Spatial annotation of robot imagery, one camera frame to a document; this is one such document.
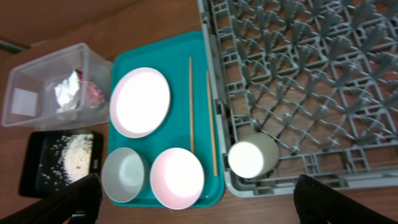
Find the grey bowl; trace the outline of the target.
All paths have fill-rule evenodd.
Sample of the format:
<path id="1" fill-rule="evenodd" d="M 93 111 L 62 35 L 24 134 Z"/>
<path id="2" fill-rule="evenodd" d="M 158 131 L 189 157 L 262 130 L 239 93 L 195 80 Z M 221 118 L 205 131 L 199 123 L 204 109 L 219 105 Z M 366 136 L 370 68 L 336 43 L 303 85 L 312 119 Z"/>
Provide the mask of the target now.
<path id="1" fill-rule="evenodd" d="M 147 188 L 149 171 L 150 165 L 144 156 L 131 148 L 120 147 L 106 158 L 101 183 L 111 200 L 127 203 Z"/>

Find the white round plate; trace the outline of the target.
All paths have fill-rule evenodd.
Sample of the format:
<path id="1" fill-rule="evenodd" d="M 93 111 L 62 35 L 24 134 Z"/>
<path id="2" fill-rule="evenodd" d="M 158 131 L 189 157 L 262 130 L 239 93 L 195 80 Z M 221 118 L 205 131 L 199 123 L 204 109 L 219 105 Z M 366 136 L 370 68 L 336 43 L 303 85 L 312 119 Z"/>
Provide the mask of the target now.
<path id="1" fill-rule="evenodd" d="M 143 138 L 162 124 L 170 104 L 167 79 L 154 68 L 141 67 L 118 81 L 111 95 L 109 115 L 119 134 Z"/>

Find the pink bowl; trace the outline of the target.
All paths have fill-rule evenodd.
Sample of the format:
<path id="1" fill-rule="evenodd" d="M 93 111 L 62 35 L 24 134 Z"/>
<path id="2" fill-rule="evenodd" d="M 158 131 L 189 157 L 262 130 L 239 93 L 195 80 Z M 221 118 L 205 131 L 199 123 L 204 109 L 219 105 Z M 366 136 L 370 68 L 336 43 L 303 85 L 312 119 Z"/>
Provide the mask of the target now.
<path id="1" fill-rule="evenodd" d="M 160 153 L 150 170 L 150 187 L 165 207 L 183 210 L 200 197 L 205 174 L 198 158 L 190 151 L 175 147 Z"/>

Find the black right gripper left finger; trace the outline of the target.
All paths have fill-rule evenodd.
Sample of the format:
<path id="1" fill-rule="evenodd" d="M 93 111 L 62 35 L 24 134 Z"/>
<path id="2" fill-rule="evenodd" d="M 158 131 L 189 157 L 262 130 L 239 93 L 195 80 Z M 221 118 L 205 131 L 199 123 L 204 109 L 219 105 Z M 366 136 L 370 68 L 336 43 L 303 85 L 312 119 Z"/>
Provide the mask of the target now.
<path id="1" fill-rule="evenodd" d="M 1 223 L 95 223 L 102 199 L 100 177 L 92 173 L 1 219 Z"/>

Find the rice pile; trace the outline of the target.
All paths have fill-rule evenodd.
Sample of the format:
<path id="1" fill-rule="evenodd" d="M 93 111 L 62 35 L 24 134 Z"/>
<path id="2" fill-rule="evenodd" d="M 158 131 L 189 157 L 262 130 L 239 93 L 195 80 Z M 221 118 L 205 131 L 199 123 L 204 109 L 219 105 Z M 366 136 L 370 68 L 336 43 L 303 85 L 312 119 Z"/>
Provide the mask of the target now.
<path id="1" fill-rule="evenodd" d="M 45 186 L 68 186 L 89 174 L 92 134 L 74 134 L 46 139 L 39 175 Z"/>

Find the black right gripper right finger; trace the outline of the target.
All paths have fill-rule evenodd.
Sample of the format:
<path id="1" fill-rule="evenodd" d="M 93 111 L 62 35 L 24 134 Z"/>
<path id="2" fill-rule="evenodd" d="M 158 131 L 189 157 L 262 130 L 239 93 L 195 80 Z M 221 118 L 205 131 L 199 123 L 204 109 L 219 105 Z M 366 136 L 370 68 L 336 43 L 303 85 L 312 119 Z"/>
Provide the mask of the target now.
<path id="1" fill-rule="evenodd" d="M 301 223 L 397 224 L 307 175 L 298 177 L 294 205 Z"/>

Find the white napkin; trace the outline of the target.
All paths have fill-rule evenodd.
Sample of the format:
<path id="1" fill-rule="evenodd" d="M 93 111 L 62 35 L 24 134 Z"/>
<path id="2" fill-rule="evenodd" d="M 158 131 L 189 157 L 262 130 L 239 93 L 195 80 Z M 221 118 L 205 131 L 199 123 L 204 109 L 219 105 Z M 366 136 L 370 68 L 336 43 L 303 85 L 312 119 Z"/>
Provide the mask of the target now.
<path id="1" fill-rule="evenodd" d="M 71 75 L 55 88 L 55 97 L 59 108 L 57 113 L 74 110 L 80 101 L 81 83 L 77 71 L 73 71 Z"/>

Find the wooden chopstick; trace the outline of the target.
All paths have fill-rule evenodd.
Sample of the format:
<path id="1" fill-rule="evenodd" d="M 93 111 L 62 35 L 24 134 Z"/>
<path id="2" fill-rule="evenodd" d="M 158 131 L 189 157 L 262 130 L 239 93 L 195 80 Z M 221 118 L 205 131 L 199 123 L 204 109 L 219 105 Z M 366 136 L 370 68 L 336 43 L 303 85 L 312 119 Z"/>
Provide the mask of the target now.
<path id="1" fill-rule="evenodd" d="M 193 114 L 193 63 L 189 57 L 189 108 L 190 108 L 190 151 L 195 153 L 194 114 Z"/>
<path id="2" fill-rule="evenodd" d="M 212 103 L 212 94 L 211 94 L 211 82 L 210 82 L 210 73 L 207 71 L 206 73 L 206 89 L 207 89 L 207 98 L 208 98 L 208 113 L 209 113 L 209 122 L 210 122 L 210 134 L 211 134 L 211 151 L 213 158 L 213 174 L 215 177 L 218 176 L 218 161 L 216 156 L 216 139 L 215 139 L 215 127 L 214 127 L 214 118 L 213 118 L 213 103 Z"/>

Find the white paper cup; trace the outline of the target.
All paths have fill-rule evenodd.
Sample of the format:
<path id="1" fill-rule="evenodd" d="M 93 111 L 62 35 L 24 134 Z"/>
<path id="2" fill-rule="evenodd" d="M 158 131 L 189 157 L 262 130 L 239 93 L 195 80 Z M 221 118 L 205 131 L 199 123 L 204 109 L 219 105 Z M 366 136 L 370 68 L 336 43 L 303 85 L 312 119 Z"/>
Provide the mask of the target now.
<path id="1" fill-rule="evenodd" d="M 228 164 L 237 176 L 252 179 L 271 171 L 279 154 L 277 143 L 269 135 L 255 133 L 231 146 Z"/>

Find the red snack wrapper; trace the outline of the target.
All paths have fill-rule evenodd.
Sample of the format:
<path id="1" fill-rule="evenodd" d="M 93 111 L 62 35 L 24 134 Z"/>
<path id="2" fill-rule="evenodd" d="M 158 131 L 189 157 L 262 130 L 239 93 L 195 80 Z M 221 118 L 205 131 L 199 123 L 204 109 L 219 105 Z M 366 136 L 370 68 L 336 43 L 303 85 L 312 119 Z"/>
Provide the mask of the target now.
<path id="1" fill-rule="evenodd" d="M 78 87 L 79 87 L 78 90 L 79 100 L 77 106 L 80 106 L 82 101 L 82 96 L 80 93 L 83 89 L 83 72 L 81 70 L 75 70 L 75 71 L 78 75 Z M 105 96 L 103 92 L 99 89 L 99 87 L 91 81 L 92 76 L 93 76 L 92 73 L 88 73 L 89 80 L 85 86 L 86 88 L 85 100 L 88 103 L 90 109 L 96 109 L 105 102 Z"/>

